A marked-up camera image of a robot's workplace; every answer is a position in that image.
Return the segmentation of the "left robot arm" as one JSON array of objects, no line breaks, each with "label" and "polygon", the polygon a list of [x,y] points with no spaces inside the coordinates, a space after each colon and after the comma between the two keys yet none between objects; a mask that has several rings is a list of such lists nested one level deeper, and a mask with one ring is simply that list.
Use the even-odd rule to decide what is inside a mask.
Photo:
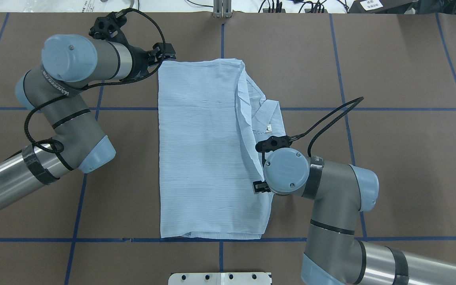
[{"label": "left robot arm", "polygon": [[114,146],[81,97],[90,82],[134,83],[150,76],[149,67],[174,59],[171,43],[145,51],[76,34],[48,38],[40,65],[15,86],[30,111],[24,121],[30,144],[0,164],[0,210],[73,170],[91,173],[114,159]]}]

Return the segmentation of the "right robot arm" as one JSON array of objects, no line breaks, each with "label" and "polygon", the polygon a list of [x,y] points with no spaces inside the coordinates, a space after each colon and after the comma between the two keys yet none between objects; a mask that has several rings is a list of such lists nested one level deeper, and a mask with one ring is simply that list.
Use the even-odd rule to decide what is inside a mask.
[{"label": "right robot arm", "polygon": [[254,182],[255,192],[314,202],[301,270],[305,284],[456,285],[456,264],[354,237],[360,213],[372,210],[378,198],[374,172],[293,148],[256,150],[263,154],[264,180]]}]

